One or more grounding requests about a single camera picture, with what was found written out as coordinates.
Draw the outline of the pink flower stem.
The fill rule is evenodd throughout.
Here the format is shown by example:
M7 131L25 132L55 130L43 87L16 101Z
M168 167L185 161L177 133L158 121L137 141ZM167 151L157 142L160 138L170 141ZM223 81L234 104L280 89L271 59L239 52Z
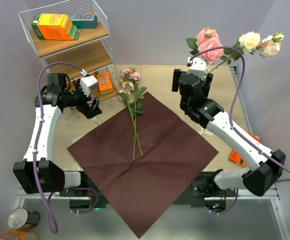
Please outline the pink flower stem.
M222 46L216 30L210 27L203 28L195 38L186 38L186 43L191 49L191 55L195 55L199 52L203 52L211 48ZM200 55L200 58L204 59L208 64L214 64L219 60L224 62L229 61L228 63L230 64L232 61L228 56L224 55L223 49L216 49L207 53L203 53Z

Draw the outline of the pink flower bunch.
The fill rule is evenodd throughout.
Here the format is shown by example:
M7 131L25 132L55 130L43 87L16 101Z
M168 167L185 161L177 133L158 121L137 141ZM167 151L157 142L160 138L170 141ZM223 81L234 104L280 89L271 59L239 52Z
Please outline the pink flower bunch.
M137 116L143 115L143 105L139 100L144 99L144 94L147 88L145 86L139 86L141 80L142 77L137 71L137 68L130 67L123 69L120 73L120 90L117 93L118 98L128 109L128 114L131 117L134 128L133 160L136 160L136 144L138 144L140 155L143 156L142 147L137 132Z

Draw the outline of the cream white flower stem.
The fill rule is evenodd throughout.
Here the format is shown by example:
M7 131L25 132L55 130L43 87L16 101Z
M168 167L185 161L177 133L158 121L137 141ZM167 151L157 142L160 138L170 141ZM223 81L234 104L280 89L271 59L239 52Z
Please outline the cream white flower stem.
M202 36L196 36L197 45L201 45L203 42L211 38L219 40L219 35L212 28L205 28L202 32ZM270 59L280 52L283 39L284 35L282 32L278 32L274 35L269 35L268 37L261 39L259 33L249 31L245 34L242 34L237 39L233 47L238 49L242 54L248 53L254 55L255 53L258 53L262 58ZM240 58L239 54L229 49L217 51L223 51L223 55L220 57L221 62L212 70L210 70L211 72L224 63L230 65L232 61L237 61Z

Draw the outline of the red wrapping paper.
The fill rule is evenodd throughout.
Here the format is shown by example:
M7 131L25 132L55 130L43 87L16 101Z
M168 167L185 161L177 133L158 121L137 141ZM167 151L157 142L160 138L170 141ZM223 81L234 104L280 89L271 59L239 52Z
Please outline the red wrapping paper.
M137 117L142 147L126 109L120 111L72 144L68 151L95 183L110 184L129 172L152 176L196 178L218 151L172 110L145 93L143 115ZM117 212L140 238L164 212L153 210Z

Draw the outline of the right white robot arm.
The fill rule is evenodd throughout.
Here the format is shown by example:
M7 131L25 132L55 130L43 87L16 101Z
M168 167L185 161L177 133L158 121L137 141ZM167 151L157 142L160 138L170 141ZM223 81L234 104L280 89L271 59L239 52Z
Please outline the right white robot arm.
M226 189L247 189L263 196L283 173L286 155L272 151L234 122L214 100L207 98L208 87L196 75L174 69L172 91L181 95L180 108L193 122L215 134L231 147L246 163L241 171L217 170L200 183L205 197L219 196Z

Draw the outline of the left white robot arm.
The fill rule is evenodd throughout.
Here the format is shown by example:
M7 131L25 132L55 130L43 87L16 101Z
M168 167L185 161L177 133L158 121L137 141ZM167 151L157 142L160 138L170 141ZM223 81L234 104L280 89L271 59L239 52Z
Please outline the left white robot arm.
M35 98L35 124L23 160L13 165L13 173L27 194L37 194L37 184L44 193L70 188L77 196L88 192L88 183L80 171L63 171L53 163L53 147L58 123L65 108L76 108L87 119L102 111L99 99L90 92L98 86L94 76L85 76L69 89L68 75L49 73L47 85Z

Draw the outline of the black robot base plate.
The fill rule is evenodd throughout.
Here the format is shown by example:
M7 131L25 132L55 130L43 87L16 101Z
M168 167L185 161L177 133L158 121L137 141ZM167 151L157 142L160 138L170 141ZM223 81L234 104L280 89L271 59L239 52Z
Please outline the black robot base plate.
M93 182L86 172L80 172L82 182L77 187L62 190L69 198L71 210L104 209L107 205L118 213L152 210L164 212L171 205L224 210L226 199L237 195L236 189L219 189L212 183L218 171L203 171L197 177L152 176L135 172L121 175L112 183Z

